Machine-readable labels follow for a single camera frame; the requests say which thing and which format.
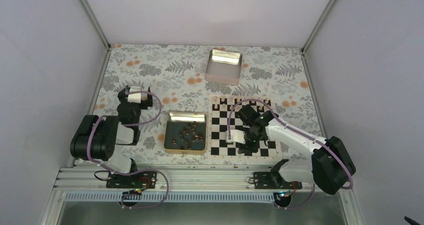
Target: metal bracket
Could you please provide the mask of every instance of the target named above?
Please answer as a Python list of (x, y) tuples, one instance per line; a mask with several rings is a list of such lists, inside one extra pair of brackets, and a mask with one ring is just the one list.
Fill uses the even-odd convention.
[(132, 176), (123, 176), (111, 174), (107, 177), (106, 188), (108, 189), (138, 189), (147, 186), (147, 180), (150, 179), (150, 185), (148, 189), (154, 189), (157, 179), (157, 173), (155, 171), (145, 171), (134, 174)]
[(270, 189), (301, 189), (302, 183), (295, 181), (293, 187), (292, 182), (283, 181), (281, 186), (277, 186), (271, 177), (271, 172), (268, 171), (256, 171), (253, 173), (254, 189), (256, 190), (270, 190)]

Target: floral tablecloth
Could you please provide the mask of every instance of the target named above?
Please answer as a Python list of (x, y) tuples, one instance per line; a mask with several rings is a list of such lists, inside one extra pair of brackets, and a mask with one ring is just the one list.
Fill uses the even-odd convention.
[[(212, 48), (243, 55), (240, 83), (230, 86), (205, 80)], [(150, 87), (162, 101), (162, 115), (140, 126), (136, 146), (116, 149), (139, 164), (246, 165), (247, 160), (215, 160), (204, 155), (168, 154), (164, 151), (165, 128), (169, 111), (208, 113), (210, 95), (270, 97), (276, 112), (286, 121), (307, 132), (321, 135), (311, 91), (298, 48), (199, 45), (115, 44), (95, 105), (96, 115), (117, 115), (118, 92), (126, 85)], [(142, 110), (140, 121), (154, 117), (159, 104)], [(305, 159), (280, 143), (283, 156)]]

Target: gray leaf print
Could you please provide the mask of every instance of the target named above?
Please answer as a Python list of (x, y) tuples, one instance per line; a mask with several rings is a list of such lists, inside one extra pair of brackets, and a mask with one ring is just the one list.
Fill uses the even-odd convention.
[(235, 90), (232, 92), (231, 95), (233, 95), (233, 96), (238, 96), (238, 95), (253, 96), (253, 95), (258, 95), (260, 92), (261, 92), (261, 90), (259, 89), (258, 85), (255, 86), (254, 84), (250, 85), (250, 84), (247, 83), (246, 85), (239, 84), (235, 88)]
[(205, 86), (206, 90), (211, 91), (212, 93), (222, 93), (222, 94), (230, 94), (231, 88), (222, 83), (216, 83), (208, 81)]
[(157, 76), (157, 75), (161, 74), (161, 72), (162, 72), (160, 68), (157, 68), (157, 67), (152, 66), (152, 65), (147, 64), (147, 63), (141, 64), (140, 67), (138, 67), (138, 68), (141, 70), (139, 72), (140, 76), (143, 76), (143, 77), (145, 77), (147, 75)]
[(286, 109), (283, 106), (275, 104), (275, 111), (277, 112), (277, 114), (281, 116), (282, 114), (286, 112)]
[(251, 78), (254, 80), (272, 78), (272, 74), (269, 71), (265, 71), (265, 69), (251, 67), (249, 72), (251, 73)]
[(146, 149), (153, 149), (155, 147), (155, 139), (152, 136), (147, 137), (143, 142), (143, 146)]
[(117, 63), (119, 66), (125, 60), (125, 54), (119, 51), (114, 52), (109, 59), (109, 62)]
[(282, 96), (286, 93), (294, 93), (298, 89), (298, 83), (295, 77), (288, 77), (278, 80), (271, 88), (274, 92), (278, 92), (278, 95)]
[(284, 144), (282, 142), (280, 142), (279, 144), (281, 145), (281, 151), (282, 151), (283, 154), (289, 152), (289, 146), (288, 145), (286, 145), (286, 144)]
[(167, 68), (165, 68), (165, 71), (171, 72), (171, 73), (184, 73), (187, 70), (190, 70), (193, 68), (193, 63), (184, 62), (183, 60), (180, 61), (173, 61)]
[(201, 92), (194, 92), (194, 91), (192, 91), (192, 92), (190, 92), (190, 93), (185, 93), (185, 94), (183, 94), (182, 96), (184, 97), (184, 98), (198, 98), (199, 96), (201, 96), (203, 93), (201, 93)]
[(163, 81), (159, 81), (156, 84), (159, 88), (162, 88), (164, 90), (169, 90), (169, 89), (179, 89), (183, 84), (179, 81), (179, 80), (163, 80)]
[(189, 111), (196, 111), (198, 109), (199, 102), (194, 101), (192, 98), (188, 98), (187, 100), (178, 102), (179, 109), (187, 109)]
[(103, 78), (103, 89), (106, 92), (113, 91), (115, 89), (115, 83), (118, 83), (118, 82), (119, 82), (118, 75), (105, 76)]
[(276, 75), (286, 76), (286, 77), (294, 77), (296, 74), (301, 73), (301, 68), (298, 65), (281, 65), (275, 72)]
[(307, 159), (305, 156), (303, 156), (300, 153), (292, 154), (290, 158), (291, 159), (296, 159), (296, 160), (306, 160)]

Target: white square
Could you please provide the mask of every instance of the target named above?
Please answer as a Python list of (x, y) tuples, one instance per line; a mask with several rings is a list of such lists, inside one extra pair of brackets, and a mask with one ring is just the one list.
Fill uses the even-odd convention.
[(265, 146), (265, 142), (264, 141), (259, 141), (259, 148), (260, 149), (267, 149), (268, 147)]
[(220, 125), (219, 124), (212, 124), (212, 125), (210, 125), (210, 130), (212, 132), (219, 132), (220, 131)]
[(222, 117), (219, 118), (220, 125), (227, 125), (227, 123), (228, 123), (228, 118), (222, 118)]
[(236, 148), (236, 143), (235, 142), (233, 142), (233, 143), (227, 143), (226, 144), (229, 148)]
[(212, 111), (212, 118), (219, 118), (220, 117), (220, 111)]
[(253, 157), (260, 157), (261, 156), (261, 151), (258, 149), (257, 152), (252, 152), (252, 156)]
[(219, 132), (219, 140), (225, 140), (225, 132), (224, 131), (220, 131)]
[(277, 149), (268, 149), (269, 157), (277, 157)]
[(235, 125), (237, 125), (237, 126), (243, 126), (242, 120), (240, 118), (236, 118), (235, 119)]
[(235, 99), (234, 98), (227, 98), (226, 104), (228, 104), (228, 105), (234, 105), (235, 104)]
[(219, 155), (227, 156), (228, 155), (228, 148), (226, 148), (226, 147), (220, 147), (219, 148)]
[(220, 147), (220, 141), (217, 139), (212, 139), (210, 141), (210, 145), (212, 148), (219, 148)]

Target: purple cable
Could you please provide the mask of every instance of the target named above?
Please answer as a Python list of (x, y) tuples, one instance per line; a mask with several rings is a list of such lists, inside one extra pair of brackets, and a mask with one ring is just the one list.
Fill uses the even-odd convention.
[(130, 95), (130, 94), (148, 94), (148, 95), (152, 95), (157, 100), (157, 102), (159, 103), (159, 112), (156, 114), (156, 116), (154, 116), (154, 118), (152, 118), (150, 120), (147, 120), (147, 121), (139, 122), (139, 123), (122, 124), (125, 127), (140, 126), (140, 125), (148, 124), (148, 123), (153, 122), (154, 120), (156, 120), (159, 117), (159, 115), (161, 115), (161, 112), (162, 112), (162, 102), (159, 99), (159, 97), (156, 96), (155, 94), (153, 94), (153, 93), (151, 93), (149, 91), (132, 91), (132, 92), (125, 92), (125, 94), (126, 95)]
[[(301, 207), (305, 206), (307, 203), (309, 203), (309, 201), (312, 199), (312, 196), (314, 195), (315, 192), (315, 183), (312, 184), (312, 191), (310, 192), (309, 197), (307, 198), (307, 200), (297, 206), (292, 206), (292, 207), (283, 207), (284, 210), (294, 210), (294, 209), (300, 209)], [(277, 210), (279, 210), (281, 207), (279, 205), (277, 205), (277, 203), (275, 201), (272, 202), (274, 204), (274, 206), (277, 207)]]
[(96, 160), (94, 160), (92, 158), (91, 151), (90, 150), (91, 150), (91, 147), (92, 147), (92, 140), (93, 140), (93, 137), (94, 137), (94, 133), (96, 132), (96, 129), (97, 129), (97, 127), (100, 124), (100, 121), (102, 121), (102, 119), (105, 118), (105, 117), (106, 117), (106, 115), (102, 115), (102, 116), (100, 116), (97, 119), (97, 121), (95, 122), (95, 124), (94, 124), (94, 126), (93, 126), (93, 128), (91, 130), (90, 136), (88, 137), (88, 142), (87, 142), (87, 158), (88, 158), (88, 160), (90, 162), (99, 164), (102, 168), (108, 170), (109, 172), (111, 172), (113, 174), (118, 174), (118, 175), (122, 175), (122, 176), (132, 176), (132, 175), (139, 174), (139, 173), (144, 173), (144, 172), (157, 172), (157, 173), (159, 173), (160, 175), (163, 176), (163, 178), (165, 179), (165, 182), (166, 182), (166, 193), (165, 193), (165, 196), (163, 196), (162, 200), (160, 200), (159, 202), (157, 202), (157, 203), (155, 203), (153, 205), (149, 205), (149, 206), (138, 206), (138, 207), (132, 208), (132, 207), (129, 207), (129, 206), (125, 206), (124, 203), (123, 203), (124, 202), (124, 199), (126, 198), (126, 196), (128, 194), (125, 195), (125, 196), (123, 196), (122, 199), (121, 199), (121, 205), (124, 208), (130, 208), (130, 209), (150, 209), (150, 208), (154, 208), (156, 206), (159, 206), (160, 204), (162, 204), (167, 199), (168, 193), (170, 192), (170, 183), (168, 182), (168, 178), (165, 176), (165, 174), (163, 172), (161, 172), (159, 170), (156, 170), (156, 169), (153, 169), (153, 168), (148, 168), (148, 169), (143, 169), (143, 170), (139, 170), (139, 171), (135, 171), (135, 172), (131, 172), (131, 173), (123, 173), (123, 172), (120, 172), (120, 171), (115, 171), (112, 168), (108, 167), (107, 165), (103, 164), (101, 161), (96, 161)]
[(299, 134), (300, 136), (302, 136), (302, 137), (304, 137), (304, 138), (307, 138), (307, 139), (309, 139), (309, 140), (311, 140), (311, 141), (314, 141), (314, 142), (316, 142), (317, 144), (319, 144), (321, 147), (323, 147), (325, 150), (327, 150), (327, 152), (338, 162), (338, 164), (340, 164), (340, 166), (341, 166), (341, 168), (344, 170), (344, 172), (346, 173), (346, 175), (347, 175), (347, 177), (348, 177), (348, 179), (349, 179), (349, 186), (342, 186), (341, 188), (342, 189), (352, 189), (353, 188), (353, 186), (354, 186), (354, 179), (352, 178), (352, 175), (351, 175), (351, 173), (349, 172), (349, 170), (348, 170), (348, 168), (343, 164), (343, 162), (342, 162), (342, 160), (340, 160), (340, 158), (327, 146), (327, 145), (325, 145), (323, 142), (321, 142), (321, 141), (318, 141), (318, 140), (316, 140), (315, 141), (315, 138), (313, 138), (312, 136), (310, 136), (310, 135), (308, 135), (308, 134), (306, 134), (306, 133), (303, 133), (302, 131), (299, 131), (299, 130), (297, 130), (297, 129), (295, 129), (294, 127), (291, 127), (290, 125), (288, 125), (287, 124), (287, 122), (283, 122), (283, 121), (281, 121), (279, 118), (278, 118), (278, 116), (274, 113), (274, 111), (273, 111), (273, 109), (268, 105), (268, 104), (266, 104), (264, 101), (262, 101), (262, 100), (259, 100), (259, 99), (254, 99), (254, 98), (248, 98), (248, 99), (244, 99), (244, 100), (241, 100), (241, 101), (239, 101), (239, 102), (237, 102), (233, 107), (232, 107), (232, 109), (231, 109), (231, 111), (229, 112), (229, 116), (228, 116), (228, 123), (227, 123), (227, 130), (228, 130), (228, 139), (230, 140), (231, 139), (231, 130), (230, 130), (230, 119), (231, 119), (231, 115), (233, 114), (233, 112), (234, 112), (234, 109), (236, 108), (236, 106), (237, 105), (240, 105), (240, 104), (242, 104), (243, 102), (249, 102), (249, 101), (255, 101), (255, 102), (259, 102), (259, 103), (261, 103), (261, 104), (263, 104), (263, 105), (265, 105), (267, 108), (268, 108), (268, 110), (271, 112), (271, 114), (274, 116), (274, 118), (281, 124), (281, 125), (283, 125), (285, 128), (287, 128), (287, 129), (289, 129), (289, 130), (291, 130), (291, 131), (293, 131), (293, 132), (295, 132), (295, 133), (297, 133), (297, 134)]

